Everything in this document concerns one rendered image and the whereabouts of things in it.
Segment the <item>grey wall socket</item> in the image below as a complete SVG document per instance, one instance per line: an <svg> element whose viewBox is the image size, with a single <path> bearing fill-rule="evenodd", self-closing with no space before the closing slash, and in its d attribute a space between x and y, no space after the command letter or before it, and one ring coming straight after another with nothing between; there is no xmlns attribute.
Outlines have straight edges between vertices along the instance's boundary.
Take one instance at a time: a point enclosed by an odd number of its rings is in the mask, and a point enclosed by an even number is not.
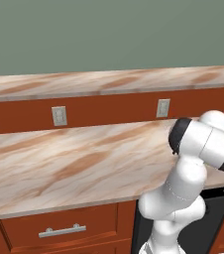
<svg viewBox="0 0 224 254"><path fill-rule="evenodd" d="M66 110L64 106L53 107L52 114L55 126L65 126L67 124Z"/></svg>
<svg viewBox="0 0 224 254"><path fill-rule="evenodd" d="M157 117L167 117L169 111L170 99L160 99L158 101Z"/></svg>

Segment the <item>brown wooden drawer front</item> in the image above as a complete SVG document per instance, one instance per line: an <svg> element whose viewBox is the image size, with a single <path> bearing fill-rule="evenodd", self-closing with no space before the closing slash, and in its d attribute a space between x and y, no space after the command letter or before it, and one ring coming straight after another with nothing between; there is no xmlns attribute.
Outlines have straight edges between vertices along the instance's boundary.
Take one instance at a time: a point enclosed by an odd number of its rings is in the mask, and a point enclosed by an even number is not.
<svg viewBox="0 0 224 254"><path fill-rule="evenodd" d="M56 250L64 246L86 245L97 239L114 236L117 228L117 204L105 204L72 210L0 220L0 227L11 252ZM47 228L70 228L85 225L82 232L40 238Z"/></svg>

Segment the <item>black dishwasher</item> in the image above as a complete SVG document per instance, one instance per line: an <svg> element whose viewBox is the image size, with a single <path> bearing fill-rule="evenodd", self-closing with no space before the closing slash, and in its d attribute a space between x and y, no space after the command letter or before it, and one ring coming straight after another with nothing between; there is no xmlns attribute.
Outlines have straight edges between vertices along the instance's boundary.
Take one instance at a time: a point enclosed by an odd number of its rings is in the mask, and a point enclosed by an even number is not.
<svg viewBox="0 0 224 254"><path fill-rule="evenodd" d="M186 254L209 254L224 219L224 188L204 190L201 196L206 204L204 217L183 228L178 236L178 243ZM153 222L144 218L136 208L131 254L139 254L152 227Z"/></svg>

